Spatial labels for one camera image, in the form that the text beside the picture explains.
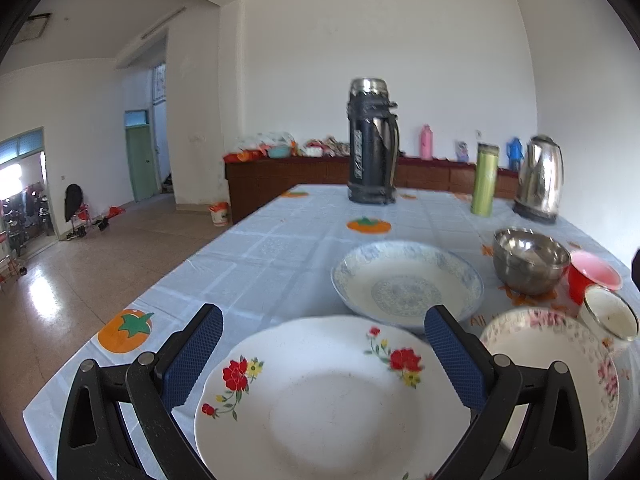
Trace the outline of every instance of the red cup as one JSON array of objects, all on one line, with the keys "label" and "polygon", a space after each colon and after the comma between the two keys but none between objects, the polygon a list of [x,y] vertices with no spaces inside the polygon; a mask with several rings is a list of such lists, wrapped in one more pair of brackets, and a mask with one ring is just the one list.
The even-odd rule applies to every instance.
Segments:
[{"label": "red cup", "polygon": [[597,283],[609,290],[620,290],[622,278],[607,262],[587,251],[571,253],[571,266],[567,275],[569,296],[578,305],[584,301],[584,289]]}]

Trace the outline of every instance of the yellow flower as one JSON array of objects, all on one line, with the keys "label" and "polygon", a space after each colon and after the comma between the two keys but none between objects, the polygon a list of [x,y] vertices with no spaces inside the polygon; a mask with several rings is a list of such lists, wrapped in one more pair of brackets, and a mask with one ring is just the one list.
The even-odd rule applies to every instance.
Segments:
[{"label": "yellow flower", "polygon": [[258,374],[262,371],[262,364],[258,362],[258,358],[254,357],[251,361],[249,361],[249,365],[246,368],[247,377],[256,378]]},{"label": "yellow flower", "polygon": [[402,372],[402,380],[407,386],[415,388],[416,385],[420,383],[420,372],[410,372],[409,370],[404,370]]}]

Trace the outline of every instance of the pink bottle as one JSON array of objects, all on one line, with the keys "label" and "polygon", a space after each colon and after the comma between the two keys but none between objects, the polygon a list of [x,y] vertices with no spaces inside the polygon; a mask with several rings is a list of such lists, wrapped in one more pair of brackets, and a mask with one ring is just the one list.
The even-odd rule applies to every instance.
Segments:
[{"label": "pink bottle", "polygon": [[422,160],[433,158],[433,132],[428,124],[425,124],[420,132],[420,158]]}]

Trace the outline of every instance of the metal bowl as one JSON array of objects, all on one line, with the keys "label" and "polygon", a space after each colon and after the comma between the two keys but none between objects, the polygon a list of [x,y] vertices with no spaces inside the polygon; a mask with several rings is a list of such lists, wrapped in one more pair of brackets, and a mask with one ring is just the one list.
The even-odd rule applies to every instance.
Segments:
[{"label": "metal bowl", "polygon": [[553,238],[517,227],[495,232],[495,272],[517,292],[530,296],[549,292],[570,264],[569,251]]}]

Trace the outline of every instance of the plate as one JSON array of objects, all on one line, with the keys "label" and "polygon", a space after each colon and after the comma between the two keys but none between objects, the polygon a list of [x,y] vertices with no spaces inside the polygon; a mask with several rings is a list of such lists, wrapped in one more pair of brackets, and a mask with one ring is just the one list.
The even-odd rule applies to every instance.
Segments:
[{"label": "plate", "polygon": [[358,247],[334,267],[332,283],[353,311],[424,333],[424,315],[443,304],[457,321],[482,303],[478,272],[448,251],[416,242],[384,241]]},{"label": "plate", "polygon": [[469,417],[412,334],[306,318],[250,336],[212,371],[195,439],[218,480],[424,480]]},{"label": "plate", "polygon": [[[609,434],[618,411],[618,372],[607,349],[581,323],[544,308],[511,310],[495,318],[480,338],[492,354],[505,354],[517,365],[569,367],[591,455]],[[513,447],[526,406],[516,406],[502,443]]]}]

